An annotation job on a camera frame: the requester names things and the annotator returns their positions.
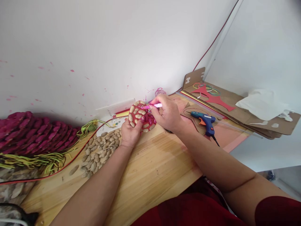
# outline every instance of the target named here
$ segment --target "red sleeve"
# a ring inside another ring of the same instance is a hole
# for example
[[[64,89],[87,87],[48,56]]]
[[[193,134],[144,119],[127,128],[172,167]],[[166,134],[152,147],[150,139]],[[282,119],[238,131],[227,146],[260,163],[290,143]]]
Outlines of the red sleeve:
[[[263,199],[255,210],[256,226],[301,225],[301,202],[271,196]]]

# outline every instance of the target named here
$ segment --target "red wire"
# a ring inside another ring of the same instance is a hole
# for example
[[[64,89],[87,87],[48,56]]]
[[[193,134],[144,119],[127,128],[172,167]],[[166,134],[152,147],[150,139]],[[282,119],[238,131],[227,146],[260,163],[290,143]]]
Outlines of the red wire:
[[[233,9],[231,10],[231,13],[230,13],[230,15],[228,16],[228,18],[227,18],[226,22],[224,23],[223,27],[221,28],[221,30],[219,31],[219,33],[218,33],[217,36],[215,37],[213,43],[212,43],[211,46],[207,49],[207,51],[206,51],[205,54],[201,57],[201,59],[198,61],[198,63],[197,63],[196,66],[194,67],[193,71],[196,69],[196,67],[198,66],[198,64],[200,63],[200,61],[204,58],[204,56],[206,55],[206,53],[209,51],[209,49],[212,47],[212,45],[213,45],[214,42],[216,41],[217,37],[219,36],[219,34],[221,33],[222,29],[224,28],[224,26],[226,25],[227,21],[229,20],[229,17],[231,16],[231,14],[232,14],[232,12],[233,12],[233,10],[234,10],[234,8],[235,8],[235,6],[236,6],[237,3],[238,3],[238,0],[237,0],[237,2],[235,3]]]
[[[15,184],[15,183],[24,183],[24,182],[32,182],[32,181],[37,181],[37,180],[42,180],[42,179],[45,179],[45,178],[48,178],[48,177],[51,177],[51,176],[54,176],[55,174],[61,172],[64,168],[66,168],[68,165],[70,165],[70,163],[72,163],[76,158],[77,156],[81,153],[81,151],[84,149],[84,147],[76,154],[76,156],[70,161],[67,163],[67,165],[65,165],[63,168],[61,168],[59,171],[55,172],[54,174],[51,174],[49,176],[46,176],[46,177],[40,177],[40,178],[36,178],[36,179],[24,179],[24,180],[11,180],[11,181],[5,181],[5,182],[1,182],[0,185],[7,185],[7,184]]]

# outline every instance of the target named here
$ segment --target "marker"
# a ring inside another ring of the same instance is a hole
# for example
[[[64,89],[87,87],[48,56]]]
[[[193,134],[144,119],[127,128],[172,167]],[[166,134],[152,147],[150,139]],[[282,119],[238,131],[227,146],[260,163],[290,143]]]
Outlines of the marker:
[[[155,107],[162,107],[162,104],[161,103],[157,103],[157,104],[154,104]],[[143,107],[140,107],[141,109],[150,109],[150,106],[147,105],[147,106],[143,106]]]

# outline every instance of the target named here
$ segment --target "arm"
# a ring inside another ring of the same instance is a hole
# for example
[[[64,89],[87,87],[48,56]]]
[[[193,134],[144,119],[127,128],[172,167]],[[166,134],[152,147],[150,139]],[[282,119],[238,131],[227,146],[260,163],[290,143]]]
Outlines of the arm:
[[[257,204],[269,196],[291,198],[271,182],[233,158],[196,130],[185,126],[176,103],[165,95],[158,95],[151,104],[161,102],[163,113],[151,106],[157,123],[176,134],[186,145],[201,171],[223,193],[234,213],[249,225],[255,225]]]
[[[67,202],[51,226],[103,225],[117,192],[131,152],[139,139],[144,117],[135,128],[123,123],[123,139],[105,165],[93,175]]]

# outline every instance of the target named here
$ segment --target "hot glue gun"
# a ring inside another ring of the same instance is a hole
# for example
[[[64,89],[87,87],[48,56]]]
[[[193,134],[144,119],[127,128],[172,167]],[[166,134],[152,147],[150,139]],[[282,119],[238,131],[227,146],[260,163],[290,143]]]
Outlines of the hot glue gun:
[[[197,111],[192,111],[192,112],[188,112],[188,113],[190,113],[192,117],[201,120],[201,122],[199,124],[206,127],[205,134],[209,137],[212,137],[214,139],[214,141],[217,143],[217,145],[219,146],[218,142],[216,141],[216,138],[214,137],[214,129],[213,129],[213,125],[212,125],[212,123],[215,122],[216,118],[213,116],[203,114],[201,112],[197,112]]]

